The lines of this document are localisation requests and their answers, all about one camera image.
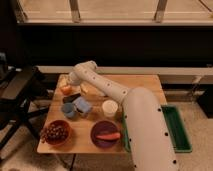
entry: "white cup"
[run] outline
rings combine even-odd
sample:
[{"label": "white cup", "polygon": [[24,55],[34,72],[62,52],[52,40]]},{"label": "white cup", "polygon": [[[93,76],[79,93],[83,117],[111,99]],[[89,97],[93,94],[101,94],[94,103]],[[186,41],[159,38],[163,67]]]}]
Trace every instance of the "white cup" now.
[{"label": "white cup", "polygon": [[104,112],[104,116],[108,118],[112,118],[115,116],[117,110],[118,110],[118,104],[113,100],[106,100],[102,104],[102,109]]}]

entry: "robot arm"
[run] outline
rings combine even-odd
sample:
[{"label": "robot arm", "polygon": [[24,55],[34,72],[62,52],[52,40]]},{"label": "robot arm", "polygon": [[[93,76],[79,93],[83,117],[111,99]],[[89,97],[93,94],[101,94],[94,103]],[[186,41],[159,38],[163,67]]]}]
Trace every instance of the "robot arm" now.
[{"label": "robot arm", "polygon": [[143,87],[130,89],[96,74],[93,61],[77,64],[70,83],[87,81],[124,109],[132,158],[138,171],[177,171],[178,164],[161,106],[154,94]]}]

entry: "carrot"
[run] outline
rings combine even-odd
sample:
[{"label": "carrot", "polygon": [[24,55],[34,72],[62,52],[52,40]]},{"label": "carrot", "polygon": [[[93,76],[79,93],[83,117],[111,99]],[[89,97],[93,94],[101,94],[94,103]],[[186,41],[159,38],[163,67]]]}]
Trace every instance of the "carrot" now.
[{"label": "carrot", "polygon": [[100,134],[96,135],[96,138],[101,139],[101,140],[117,140],[121,138],[120,132],[114,132],[114,133],[109,133],[109,134]]}]

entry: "black wall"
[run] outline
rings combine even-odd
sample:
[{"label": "black wall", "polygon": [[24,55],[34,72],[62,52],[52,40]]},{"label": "black wall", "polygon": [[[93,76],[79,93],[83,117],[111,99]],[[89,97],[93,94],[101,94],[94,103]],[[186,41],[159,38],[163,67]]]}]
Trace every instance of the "black wall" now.
[{"label": "black wall", "polygon": [[73,65],[206,67],[213,64],[213,27],[22,26],[32,61]]},{"label": "black wall", "polygon": [[6,53],[10,65],[29,63],[9,0],[0,0],[0,51]]}]

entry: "green plastic bin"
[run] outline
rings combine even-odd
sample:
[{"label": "green plastic bin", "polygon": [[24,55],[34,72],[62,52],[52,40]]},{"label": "green plastic bin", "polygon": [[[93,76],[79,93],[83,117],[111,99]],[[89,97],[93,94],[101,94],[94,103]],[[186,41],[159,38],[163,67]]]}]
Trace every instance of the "green plastic bin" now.
[{"label": "green plastic bin", "polygon": [[[187,136],[184,124],[182,122],[177,107],[173,105],[164,105],[162,106],[162,110],[175,152],[176,153],[192,152],[192,146]],[[123,132],[124,147],[127,152],[131,152],[127,127],[124,118],[123,118],[123,128],[124,128]]]}]

